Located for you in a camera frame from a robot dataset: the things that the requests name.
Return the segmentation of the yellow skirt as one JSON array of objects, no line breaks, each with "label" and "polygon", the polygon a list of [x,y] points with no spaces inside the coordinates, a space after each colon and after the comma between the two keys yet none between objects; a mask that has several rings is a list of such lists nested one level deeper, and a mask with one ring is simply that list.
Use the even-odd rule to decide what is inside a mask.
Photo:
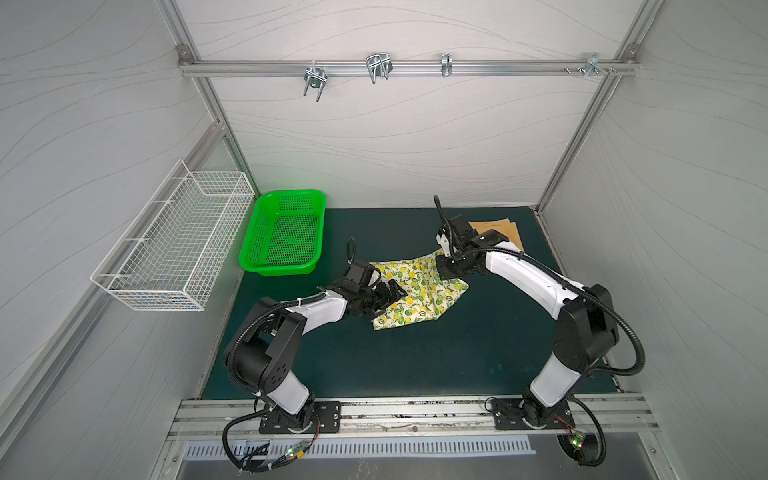
[{"label": "yellow skirt", "polygon": [[508,238],[519,250],[523,251],[524,246],[515,222],[509,219],[501,219],[496,221],[470,221],[470,226],[475,229],[479,234],[484,234],[487,231],[495,230],[500,234]]}]

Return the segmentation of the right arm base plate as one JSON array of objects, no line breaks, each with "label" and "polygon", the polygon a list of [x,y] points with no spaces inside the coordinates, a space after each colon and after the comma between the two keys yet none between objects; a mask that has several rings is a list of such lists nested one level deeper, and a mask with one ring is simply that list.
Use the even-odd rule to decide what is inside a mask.
[{"label": "right arm base plate", "polygon": [[494,429],[518,430],[571,430],[575,422],[566,400],[552,407],[540,405],[529,398],[489,397],[483,404],[491,415]]}]

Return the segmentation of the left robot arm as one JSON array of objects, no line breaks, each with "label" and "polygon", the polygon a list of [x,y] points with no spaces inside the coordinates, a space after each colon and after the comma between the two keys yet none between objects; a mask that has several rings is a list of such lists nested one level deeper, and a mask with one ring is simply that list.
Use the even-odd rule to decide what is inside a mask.
[{"label": "left robot arm", "polygon": [[305,334],[349,316],[375,319],[407,296],[396,281],[340,279],[307,298],[260,299],[225,352],[230,380],[281,414],[294,430],[306,429],[315,397],[293,372]]}]

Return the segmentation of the floral patterned skirt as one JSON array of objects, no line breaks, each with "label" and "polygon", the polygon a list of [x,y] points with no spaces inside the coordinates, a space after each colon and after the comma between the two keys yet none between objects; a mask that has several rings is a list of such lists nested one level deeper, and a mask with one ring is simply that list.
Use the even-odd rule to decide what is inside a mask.
[{"label": "floral patterned skirt", "polygon": [[371,321],[374,330],[437,320],[469,290],[461,279],[440,278],[436,264],[440,254],[435,251],[411,260],[373,263],[384,280],[394,280],[406,293]]}]

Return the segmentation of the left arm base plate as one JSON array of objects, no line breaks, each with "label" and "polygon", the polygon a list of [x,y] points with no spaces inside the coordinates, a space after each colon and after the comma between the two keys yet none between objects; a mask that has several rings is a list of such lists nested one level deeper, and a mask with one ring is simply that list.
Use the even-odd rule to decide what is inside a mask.
[{"label": "left arm base plate", "polygon": [[341,410],[340,401],[311,400],[296,414],[289,414],[284,409],[275,407],[262,416],[259,433],[262,435],[338,433]]}]

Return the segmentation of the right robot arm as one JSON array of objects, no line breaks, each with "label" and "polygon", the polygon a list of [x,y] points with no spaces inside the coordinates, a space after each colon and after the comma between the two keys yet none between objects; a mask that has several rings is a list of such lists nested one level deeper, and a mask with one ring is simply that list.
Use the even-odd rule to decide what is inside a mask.
[{"label": "right robot arm", "polygon": [[[501,277],[536,301],[555,321],[551,354],[532,380],[519,406],[524,421],[542,429],[583,377],[598,372],[634,376],[646,364],[637,333],[613,308],[610,292],[573,281],[531,257],[501,232],[478,232],[462,215],[441,214],[436,265],[441,279],[461,279],[476,272]],[[625,333],[635,353],[629,367],[599,361]]]}]

